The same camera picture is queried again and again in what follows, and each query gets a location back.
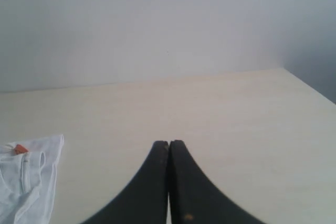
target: white garment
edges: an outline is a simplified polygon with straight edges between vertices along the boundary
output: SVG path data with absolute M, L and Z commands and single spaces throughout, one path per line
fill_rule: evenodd
M 15 155 L 17 144 L 29 152 Z M 0 224 L 49 223 L 63 144 L 59 135 L 0 147 Z

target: white wall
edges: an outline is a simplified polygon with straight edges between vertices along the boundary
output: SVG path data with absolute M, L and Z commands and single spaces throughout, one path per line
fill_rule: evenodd
M 335 39 L 336 0 L 0 0 L 0 91 L 336 66 Z

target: table surface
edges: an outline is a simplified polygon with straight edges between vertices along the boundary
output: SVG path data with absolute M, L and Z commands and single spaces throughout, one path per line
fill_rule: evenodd
M 0 143 L 59 133 L 50 224 L 86 220 L 174 139 L 264 222 L 336 223 L 336 106 L 284 69 L 0 95 Z

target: black curved object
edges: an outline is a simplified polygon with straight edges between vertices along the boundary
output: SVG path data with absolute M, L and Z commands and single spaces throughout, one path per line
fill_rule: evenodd
M 183 141 L 170 143 L 169 198 L 173 224 L 262 224 L 215 187 Z
M 154 142 L 139 171 L 114 200 L 83 224 L 164 224 L 168 142 Z

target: white cloth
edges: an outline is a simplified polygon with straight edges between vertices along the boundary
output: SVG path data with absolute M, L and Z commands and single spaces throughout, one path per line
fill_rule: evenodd
M 17 144 L 29 152 L 15 155 Z M 0 224 L 49 223 L 63 144 L 59 135 L 0 146 Z

